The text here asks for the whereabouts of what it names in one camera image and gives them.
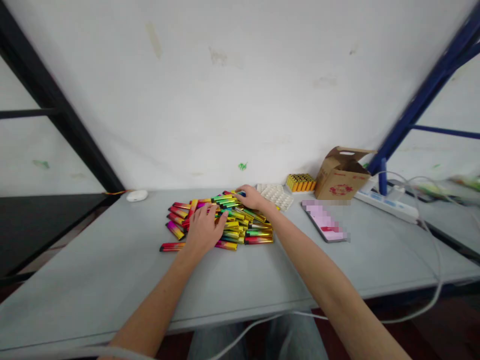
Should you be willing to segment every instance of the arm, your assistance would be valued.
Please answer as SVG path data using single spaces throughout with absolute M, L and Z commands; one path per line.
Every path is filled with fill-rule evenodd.
M 246 196 L 235 197 L 248 208 L 260 210 L 270 221 L 286 254 L 352 359 L 410 359 L 317 244 L 253 187 L 244 185 L 237 191 L 240 190 Z
M 208 206 L 195 212 L 190 221 L 186 245 L 176 255 L 165 276 L 116 333 L 109 346 L 152 358 L 157 354 L 190 275 L 222 236 L 228 212 L 222 214 L 215 225 L 216 207 L 213 205 L 209 213 Z

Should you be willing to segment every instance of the orange wire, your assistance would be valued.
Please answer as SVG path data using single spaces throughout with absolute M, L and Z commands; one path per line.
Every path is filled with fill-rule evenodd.
M 124 194 L 132 190 L 125 190 L 125 191 L 119 191 L 119 192 L 104 192 L 105 195 L 119 195 L 119 194 Z

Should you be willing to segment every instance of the left hand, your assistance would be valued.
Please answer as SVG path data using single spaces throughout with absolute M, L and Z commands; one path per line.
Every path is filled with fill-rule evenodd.
M 195 211 L 190 219 L 190 228 L 182 252 L 188 252 L 198 260 L 203 258 L 222 237 L 228 211 L 224 211 L 218 224 L 215 224 L 215 211 L 218 205 L 205 205 Z

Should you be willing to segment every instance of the hand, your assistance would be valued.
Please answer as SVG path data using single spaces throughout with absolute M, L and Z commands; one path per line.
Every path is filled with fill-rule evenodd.
M 218 205 L 216 204 L 213 206 L 205 205 L 195 211 L 190 219 L 190 228 L 182 252 L 190 253 L 200 260 L 220 240 L 229 212 L 224 211 L 218 220 L 218 224 L 215 224 L 217 208 Z
M 240 186 L 235 191 L 239 192 L 242 190 L 245 192 L 245 196 L 242 196 L 240 194 L 233 194 L 233 196 L 240 200 L 240 202 L 247 208 L 260 210 L 261 212 L 263 212 L 263 209 L 265 209 L 266 207 L 274 205 L 272 202 L 268 201 L 266 198 L 260 195 L 260 193 L 250 185 Z

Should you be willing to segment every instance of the person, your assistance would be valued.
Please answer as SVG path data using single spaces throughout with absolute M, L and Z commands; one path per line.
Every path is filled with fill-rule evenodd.
M 288 220 L 276 206 L 249 185 L 234 196 L 246 207 L 261 211 L 275 229 L 286 254 L 316 303 L 328 317 L 350 357 L 356 359 L 410 359 L 365 304 L 335 263 L 310 238 Z M 182 291 L 204 255 L 222 236 L 227 212 L 215 224 L 215 209 L 198 209 L 190 222 L 184 248 L 170 269 L 118 331 L 110 346 L 154 357 L 169 327 Z M 189 359 L 207 360 L 229 345 L 243 324 L 196 331 Z M 311 317 L 280 316 L 272 321 L 266 339 L 268 359 L 327 359 L 320 334 Z M 223 359 L 246 359 L 245 341 L 240 341 Z

